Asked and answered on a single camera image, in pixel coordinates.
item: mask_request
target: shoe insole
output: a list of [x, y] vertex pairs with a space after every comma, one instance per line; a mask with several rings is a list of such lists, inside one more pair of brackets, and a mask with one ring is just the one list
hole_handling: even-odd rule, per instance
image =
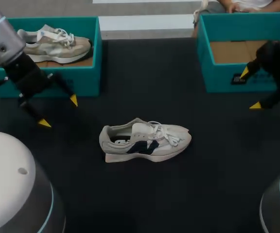
[[130, 140], [130, 136], [127, 135], [117, 135], [110, 138], [111, 142], [115, 144], [126, 144]]

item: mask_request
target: navy n logo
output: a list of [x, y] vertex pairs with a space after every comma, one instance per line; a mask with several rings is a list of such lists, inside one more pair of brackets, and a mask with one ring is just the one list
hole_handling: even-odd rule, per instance
[[147, 141], [139, 141], [136, 142], [132, 148], [127, 151], [128, 154], [132, 153], [139, 153], [139, 154], [152, 154], [153, 151], [159, 146], [159, 143], [157, 141], [153, 141], [151, 145], [148, 148]]

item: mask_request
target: white sneaker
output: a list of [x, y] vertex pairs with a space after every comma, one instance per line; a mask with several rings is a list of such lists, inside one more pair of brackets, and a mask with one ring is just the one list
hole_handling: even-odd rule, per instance
[[37, 32], [20, 29], [18, 35], [26, 41], [24, 52], [34, 62], [73, 63], [90, 55], [89, 52], [92, 51], [89, 39], [67, 34], [63, 29], [54, 29], [48, 25]]
[[121, 125], [104, 126], [99, 142], [107, 163], [145, 158], [161, 162], [181, 153], [190, 143], [189, 130], [139, 118]]

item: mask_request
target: shoelace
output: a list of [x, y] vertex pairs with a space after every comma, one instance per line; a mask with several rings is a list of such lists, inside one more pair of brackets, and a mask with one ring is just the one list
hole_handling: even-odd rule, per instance
[[153, 129], [153, 137], [149, 137], [150, 140], [162, 139], [164, 137], [173, 147], [178, 145], [181, 138], [170, 134], [167, 128], [157, 121], [149, 121], [149, 123], [154, 124], [154, 126], [150, 126]]
[[54, 30], [55, 33], [58, 33], [57, 39], [53, 42], [64, 42], [65, 46], [70, 46], [74, 42], [74, 35], [72, 33], [67, 34], [67, 32], [61, 28]]

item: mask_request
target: shorts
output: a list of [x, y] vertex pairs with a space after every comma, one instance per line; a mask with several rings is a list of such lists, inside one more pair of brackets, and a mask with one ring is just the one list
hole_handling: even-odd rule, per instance
[[217, 1], [210, 1], [208, 2], [208, 6], [205, 10], [200, 11], [198, 14], [198, 18], [204, 14], [219, 14], [219, 13], [226, 13], [226, 9], [224, 8], [221, 3]]

